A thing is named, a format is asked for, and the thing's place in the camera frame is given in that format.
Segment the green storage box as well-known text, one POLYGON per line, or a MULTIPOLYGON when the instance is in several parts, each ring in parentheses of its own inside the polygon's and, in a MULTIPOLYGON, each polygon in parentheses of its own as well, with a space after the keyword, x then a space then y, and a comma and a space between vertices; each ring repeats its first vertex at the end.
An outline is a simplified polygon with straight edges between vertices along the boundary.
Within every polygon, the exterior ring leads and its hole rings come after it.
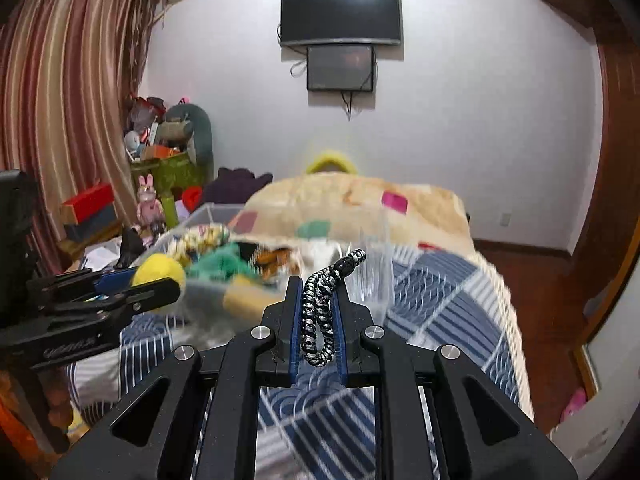
POLYGON ((187 188, 203 186, 207 169, 195 166, 186 153, 168 158, 138 160, 130 164, 138 206, 138 177, 152 174, 157 198, 163 205, 166 228, 172 228, 179 222, 177 203, 187 188))

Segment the striped brown curtain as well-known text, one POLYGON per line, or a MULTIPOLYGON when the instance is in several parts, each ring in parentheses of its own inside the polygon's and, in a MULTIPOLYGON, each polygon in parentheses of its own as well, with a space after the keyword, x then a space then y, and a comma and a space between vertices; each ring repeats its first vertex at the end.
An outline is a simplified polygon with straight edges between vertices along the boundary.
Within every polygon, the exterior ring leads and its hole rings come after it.
POLYGON ((60 206, 111 185, 119 220, 136 191, 124 134, 160 0, 20 0, 1 27, 1 167, 38 184, 29 243, 58 274, 60 206))

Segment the pink rabbit toy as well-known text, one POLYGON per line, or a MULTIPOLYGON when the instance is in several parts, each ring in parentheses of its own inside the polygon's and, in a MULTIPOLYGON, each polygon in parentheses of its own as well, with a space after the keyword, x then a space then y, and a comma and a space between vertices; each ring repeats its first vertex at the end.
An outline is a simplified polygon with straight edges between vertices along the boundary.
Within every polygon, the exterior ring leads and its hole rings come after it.
POLYGON ((157 198, 152 174, 138 177, 137 219, 142 229, 149 229, 154 236, 165 232, 163 205, 157 198))

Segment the clear plastic storage bin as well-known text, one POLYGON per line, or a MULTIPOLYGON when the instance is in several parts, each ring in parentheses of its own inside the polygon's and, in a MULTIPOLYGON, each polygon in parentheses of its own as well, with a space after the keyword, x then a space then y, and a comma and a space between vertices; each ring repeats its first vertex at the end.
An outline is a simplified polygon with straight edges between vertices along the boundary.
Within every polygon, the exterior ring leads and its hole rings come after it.
POLYGON ((346 278, 348 296, 382 323, 394 286, 390 227, 377 206, 206 204, 138 263, 167 264, 182 281, 160 314, 176 341, 207 349, 256 325, 290 278, 309 278, 357 248, 366 258, 346 278))

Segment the yellow plush headband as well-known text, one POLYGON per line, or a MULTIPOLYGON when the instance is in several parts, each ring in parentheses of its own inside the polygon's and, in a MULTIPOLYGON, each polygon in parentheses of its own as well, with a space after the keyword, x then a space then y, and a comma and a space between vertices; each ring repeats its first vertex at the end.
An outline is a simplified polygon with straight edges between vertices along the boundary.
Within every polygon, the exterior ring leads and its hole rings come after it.
POLYGON ((305 174, 321 174, 322 172, 358 174, 357 167, 344 153, 332 150, 320 153, 305 169, 305 174))

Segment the yellow sponge block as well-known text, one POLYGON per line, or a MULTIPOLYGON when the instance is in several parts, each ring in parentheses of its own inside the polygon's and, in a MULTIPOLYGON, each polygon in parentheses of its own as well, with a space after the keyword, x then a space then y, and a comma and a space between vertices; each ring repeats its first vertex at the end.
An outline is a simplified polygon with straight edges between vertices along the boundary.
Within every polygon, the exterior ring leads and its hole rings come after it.
POLYGON ((235 318, 257 324, 265 310, 282 299, 280 290, 271 290, 246 276, 235 275, 224 292, 222 307, 235 318))

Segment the white orange patterned cloth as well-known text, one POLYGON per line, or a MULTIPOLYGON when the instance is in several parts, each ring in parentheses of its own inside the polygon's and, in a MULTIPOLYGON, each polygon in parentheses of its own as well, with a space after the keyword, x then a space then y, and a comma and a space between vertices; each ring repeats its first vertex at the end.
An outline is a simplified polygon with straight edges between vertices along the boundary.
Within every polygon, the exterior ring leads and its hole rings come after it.
POLYGON ((250 257, 250 266, 264 281, 272 281, 279 276, 299 275, 303 263, 294 248, 258 246, 250 257))

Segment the grey green plush toy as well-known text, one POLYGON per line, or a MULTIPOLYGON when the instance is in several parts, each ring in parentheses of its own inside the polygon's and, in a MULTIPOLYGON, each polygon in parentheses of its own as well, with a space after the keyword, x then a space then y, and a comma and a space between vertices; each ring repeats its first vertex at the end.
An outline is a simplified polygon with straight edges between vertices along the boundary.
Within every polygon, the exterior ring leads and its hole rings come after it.
POLYGON ((192 103, 179 103, 166 110, 158 125, 155 143, 186 152, 195 166, 213 163, 212 123, 205 110, 192 103))

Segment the red box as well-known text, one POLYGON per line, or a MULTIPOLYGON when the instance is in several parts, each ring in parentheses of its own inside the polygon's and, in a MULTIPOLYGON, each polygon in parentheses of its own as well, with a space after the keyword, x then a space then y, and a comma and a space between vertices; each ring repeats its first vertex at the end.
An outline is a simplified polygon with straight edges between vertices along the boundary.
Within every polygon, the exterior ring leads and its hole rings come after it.
POLYGON ((114 193, 109 183, 100 183, 69 198, 60 206, 63 224, 77 226, 114 202, 114 193))

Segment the beige patchwork blanket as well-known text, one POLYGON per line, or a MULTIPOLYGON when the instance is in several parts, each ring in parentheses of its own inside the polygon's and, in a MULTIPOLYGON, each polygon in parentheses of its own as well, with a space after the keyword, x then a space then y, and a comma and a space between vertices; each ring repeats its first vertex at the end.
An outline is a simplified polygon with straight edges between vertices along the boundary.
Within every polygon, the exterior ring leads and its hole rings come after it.
POLYGON ((460 256, 475 252, 462 199, 435 185, 322 172, 274 181, 250 196, 244 208, 256 212, 255 228, 264 234, 295 235, 318 221, 329 223, 330 240, 370 235, 460 256))

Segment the blue white patterned tablecloth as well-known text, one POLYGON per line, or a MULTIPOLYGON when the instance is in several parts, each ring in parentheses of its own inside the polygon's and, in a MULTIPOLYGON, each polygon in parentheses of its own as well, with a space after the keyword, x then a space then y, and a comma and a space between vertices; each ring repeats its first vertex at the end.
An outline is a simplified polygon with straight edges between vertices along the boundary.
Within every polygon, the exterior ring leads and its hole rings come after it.
POLYGON ((329 293, 334 358, 303 356, 324 281, 228 344, 129 350, 127 393, 54 467, 58 479, 533 479, 522 336, 506 283, 479 254, 399 247, 375 324, 329 293))

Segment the dark purple garment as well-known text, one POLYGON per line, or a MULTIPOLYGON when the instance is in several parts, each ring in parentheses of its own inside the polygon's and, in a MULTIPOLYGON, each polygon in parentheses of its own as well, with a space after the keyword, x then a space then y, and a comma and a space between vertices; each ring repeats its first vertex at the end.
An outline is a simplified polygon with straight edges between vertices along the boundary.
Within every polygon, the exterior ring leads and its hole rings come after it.
POLYGON ((217 177, 204 186, 200 204, 245 204, 255 193, 272 181, 273 174, 270 172, 256 177, 246 168, 221 167, 217 177))

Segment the small wall monitor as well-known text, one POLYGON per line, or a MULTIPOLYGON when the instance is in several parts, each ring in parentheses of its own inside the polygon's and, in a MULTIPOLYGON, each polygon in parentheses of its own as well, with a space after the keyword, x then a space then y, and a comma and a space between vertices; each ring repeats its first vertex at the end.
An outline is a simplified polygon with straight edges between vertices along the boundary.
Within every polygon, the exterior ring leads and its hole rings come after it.
POLYGON ((326 44, 307 50, 307 90, 313 92, 373 91, 374 49, 358 44, 326 44))

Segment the yellow felt ball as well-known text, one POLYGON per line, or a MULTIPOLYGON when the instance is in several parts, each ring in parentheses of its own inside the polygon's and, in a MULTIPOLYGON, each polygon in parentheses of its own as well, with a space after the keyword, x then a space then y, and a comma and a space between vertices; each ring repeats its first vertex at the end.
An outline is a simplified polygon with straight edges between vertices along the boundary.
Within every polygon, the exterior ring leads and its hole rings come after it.
POLYGON ((171 278, 177 282, 180 286, 180 295, 176 302, 154 309, 153 313, 161 315, 176 314, 183 308, 183 297, 186 293, 186 272, 184 272, 183 266, 177 260, 161 252, 150 255, 137 267, 132 277, 131 285, 144 285, 162 278, 171 278))

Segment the green knitted cloth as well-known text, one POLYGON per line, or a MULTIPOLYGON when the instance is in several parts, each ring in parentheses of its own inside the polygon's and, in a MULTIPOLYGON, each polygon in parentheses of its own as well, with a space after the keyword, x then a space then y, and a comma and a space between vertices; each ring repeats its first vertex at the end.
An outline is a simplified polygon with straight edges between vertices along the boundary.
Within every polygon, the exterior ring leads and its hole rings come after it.
POLYGON ((236 243, 219 246, 186 268, 186 277, 199 281, 228 282, 237 275, 250 280, 259 278, 259 273, 241 258, 236 243))

